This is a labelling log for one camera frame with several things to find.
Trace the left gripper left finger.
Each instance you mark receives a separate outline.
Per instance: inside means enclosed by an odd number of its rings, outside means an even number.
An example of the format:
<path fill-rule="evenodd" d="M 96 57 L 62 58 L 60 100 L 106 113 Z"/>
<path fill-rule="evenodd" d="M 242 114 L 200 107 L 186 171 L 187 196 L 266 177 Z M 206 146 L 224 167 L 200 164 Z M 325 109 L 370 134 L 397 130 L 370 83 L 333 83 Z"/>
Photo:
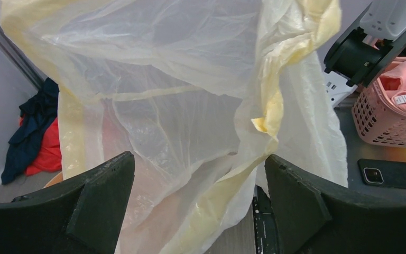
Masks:
<path fill-rule="evenodd" d="M 114 253 L 134 173 L 134 156 L 126 151 L 0 203 L 0 253 Z"/>

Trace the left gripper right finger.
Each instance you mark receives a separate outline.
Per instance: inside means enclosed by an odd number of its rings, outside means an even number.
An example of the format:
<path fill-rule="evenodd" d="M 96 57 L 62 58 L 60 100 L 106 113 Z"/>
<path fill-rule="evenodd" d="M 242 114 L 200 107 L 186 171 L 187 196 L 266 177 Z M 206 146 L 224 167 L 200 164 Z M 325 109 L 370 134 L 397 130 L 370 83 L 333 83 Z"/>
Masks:
<path fill-rule="evenodd" d="M 277 155 L 265 172 L 279 253 L 406 253 L 406 200 L 348 189 Z"/>

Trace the pale yellow trash bag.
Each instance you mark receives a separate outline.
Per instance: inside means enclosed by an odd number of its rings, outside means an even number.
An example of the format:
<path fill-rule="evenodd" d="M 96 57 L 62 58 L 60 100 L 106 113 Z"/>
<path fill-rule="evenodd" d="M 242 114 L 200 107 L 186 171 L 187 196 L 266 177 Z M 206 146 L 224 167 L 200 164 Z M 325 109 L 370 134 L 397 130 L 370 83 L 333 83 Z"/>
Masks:
<path fill-rule="evenodd" d="M 64 179 L 130 151 L 117 253 L 203 253 L 275 153 L 347 186 L 317 49 L 339 1 L 0 1 L 5 34 L 59 85 Z"/>

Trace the orange plastic trash bin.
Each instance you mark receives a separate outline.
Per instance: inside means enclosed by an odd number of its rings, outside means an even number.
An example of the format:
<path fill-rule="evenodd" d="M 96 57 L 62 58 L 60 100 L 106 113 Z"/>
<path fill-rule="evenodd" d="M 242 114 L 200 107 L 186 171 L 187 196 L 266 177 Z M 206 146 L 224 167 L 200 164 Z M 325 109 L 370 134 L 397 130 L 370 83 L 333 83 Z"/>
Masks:
<path fill-rule="evenodd" d="M 48 188 L 50 186 L 53 186 L 55 184 L 61 183 L 63 181 L 63 173 L 59 172 L 58 174 L 56 174 L 50 181 L 48 181 L 46 183 L 46 185 L 44 186 L 44 188 Z"/>

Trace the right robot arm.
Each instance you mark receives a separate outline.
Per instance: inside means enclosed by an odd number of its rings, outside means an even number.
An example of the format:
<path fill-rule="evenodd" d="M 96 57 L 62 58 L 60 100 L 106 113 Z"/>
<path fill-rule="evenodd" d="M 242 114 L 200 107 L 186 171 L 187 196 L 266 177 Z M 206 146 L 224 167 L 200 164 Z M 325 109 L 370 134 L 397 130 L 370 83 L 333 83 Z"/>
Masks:
<path fill-rule="evenodd" d="M 332 107 L 367 87 L 406 47 L 406 1 L 372 1 L 324 58 Z"/>

